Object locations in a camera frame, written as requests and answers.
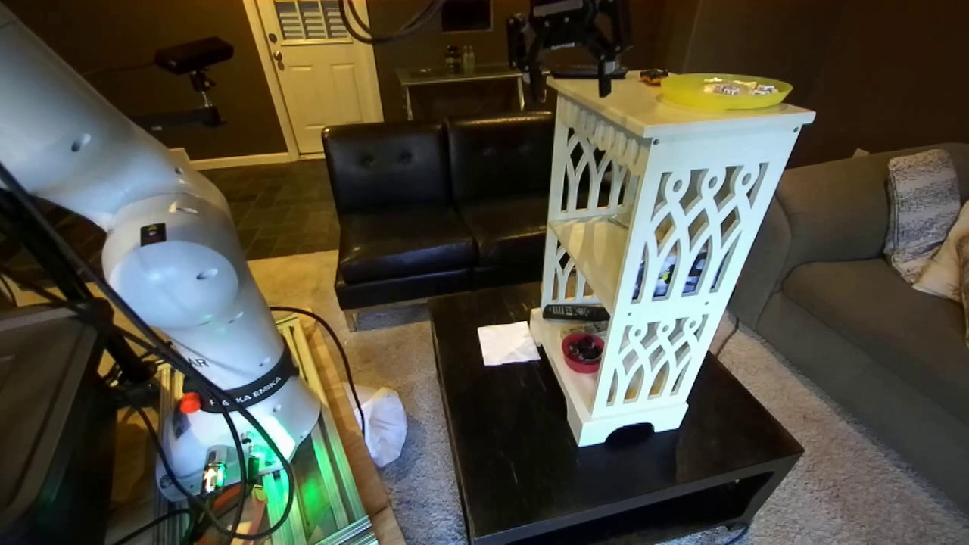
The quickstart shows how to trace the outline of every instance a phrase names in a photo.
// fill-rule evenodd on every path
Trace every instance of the black coffee table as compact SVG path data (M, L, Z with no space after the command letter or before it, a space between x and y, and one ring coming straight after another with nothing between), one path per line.
M485 367L481 324L525 320L537 286L430 304L471 543L672 539L745 528L802 447L708 358L681 431L576 447L544 361Z

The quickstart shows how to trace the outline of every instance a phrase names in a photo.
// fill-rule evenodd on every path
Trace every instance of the black leather armchair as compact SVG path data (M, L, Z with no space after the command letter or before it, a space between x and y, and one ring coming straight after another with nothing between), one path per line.
M550 113L338 123L323 151L344 310L540 280Z

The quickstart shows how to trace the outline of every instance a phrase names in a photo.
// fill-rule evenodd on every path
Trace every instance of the beige carpet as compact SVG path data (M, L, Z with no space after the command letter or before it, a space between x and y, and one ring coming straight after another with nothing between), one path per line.
M271 304L309 307L332 324L361 384L400 390L409 413L409 443L397 464L376 472L378 485L364 485L376 512L385 504L395 508L400 534L387 534L387 543L464 543L430 324L421 313L387 310L364 318L364 331L348 331L329 290L332 258L332 250L322 250L256 260L256 276ZM806 446L806 457L755 518L748 543L969 543L962 516L950 512L900 459L841 420L755 337L733 333L722 361Z

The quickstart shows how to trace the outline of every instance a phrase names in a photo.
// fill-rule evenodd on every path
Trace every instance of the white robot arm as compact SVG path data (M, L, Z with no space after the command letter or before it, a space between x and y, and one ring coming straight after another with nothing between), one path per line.
M317 399L251 283L219 187L110 105L0 4L0 164L17 184L106 229L104 276L117 298L226 399L163 418L171 499L199 495L207 465L236 439L287 457L317 424Z

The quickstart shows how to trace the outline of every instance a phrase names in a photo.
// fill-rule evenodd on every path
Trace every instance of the door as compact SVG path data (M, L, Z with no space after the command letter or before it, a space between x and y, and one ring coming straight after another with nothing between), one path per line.
M329 123L378 121L373 49L352 38L344 0L246 0L282 133L296 157L322 154Z

